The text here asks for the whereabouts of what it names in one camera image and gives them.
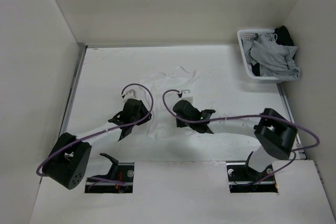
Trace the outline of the white tank top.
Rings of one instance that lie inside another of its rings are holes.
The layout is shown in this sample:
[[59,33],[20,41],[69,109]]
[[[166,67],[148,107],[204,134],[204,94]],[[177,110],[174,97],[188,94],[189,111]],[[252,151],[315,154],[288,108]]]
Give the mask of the white tank top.
[[177,94],[181,90],[191,90],[193,94],[199,75],[196,70],[188,72],[179,66],[171,75],[159,72],[140,81],[150,90],[154,99],[152,120],[147,132],[148,137],[155,141],[162,141],[194,134],[187,127],[176,127],[176,118],[168,112],[164,104],[166,103],[169,109],[173,109],[179,101]]

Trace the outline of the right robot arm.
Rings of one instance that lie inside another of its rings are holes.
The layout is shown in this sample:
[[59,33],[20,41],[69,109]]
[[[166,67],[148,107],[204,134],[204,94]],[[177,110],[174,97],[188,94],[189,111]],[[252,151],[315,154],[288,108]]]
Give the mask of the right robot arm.
[[176,120],[177,127],[189,127],[201,134],[230,133],[256,138],[261,147],[249,154],[243,168],[244,175],[251,180],[266,172],[273,161],[289,159],[298,131],[295,126],[264,118],[258,123],[249,119],[204,122],[214,119],[216,111],[199,111],[187,100],[177,102],[173,112],[182,119]]

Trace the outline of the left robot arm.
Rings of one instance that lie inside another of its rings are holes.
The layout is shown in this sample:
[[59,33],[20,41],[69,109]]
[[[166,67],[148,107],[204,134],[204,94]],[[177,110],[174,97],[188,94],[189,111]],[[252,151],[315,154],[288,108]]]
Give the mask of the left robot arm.
[[37,168],[37,174],[49,177],[69,190],[74,189],[84,178],[92,149],[129,136],[135,126],[151,119],[152,109],[152,106],[147,109],[141,100],[130,98],[104,125],[78,135],[63,133]]

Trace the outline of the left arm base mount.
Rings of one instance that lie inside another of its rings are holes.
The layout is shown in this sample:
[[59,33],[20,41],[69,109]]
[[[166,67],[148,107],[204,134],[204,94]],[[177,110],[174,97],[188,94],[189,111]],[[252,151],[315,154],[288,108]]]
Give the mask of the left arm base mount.
[[89,161],[86,170],[86,194],[133,193],[134,163],[123,163],[101,153]]

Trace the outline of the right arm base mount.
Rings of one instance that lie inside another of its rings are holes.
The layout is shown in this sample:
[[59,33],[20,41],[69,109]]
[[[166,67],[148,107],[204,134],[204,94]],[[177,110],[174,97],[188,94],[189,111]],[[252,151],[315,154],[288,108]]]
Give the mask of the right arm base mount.
[[248,166],[253,152],[249,154],[245,163],[228,163],[227,175],[229,190],[231,193],[277,193],[275,176],[259,182],[273,172],[273,166],[269,164],[262,172],[255,171]]

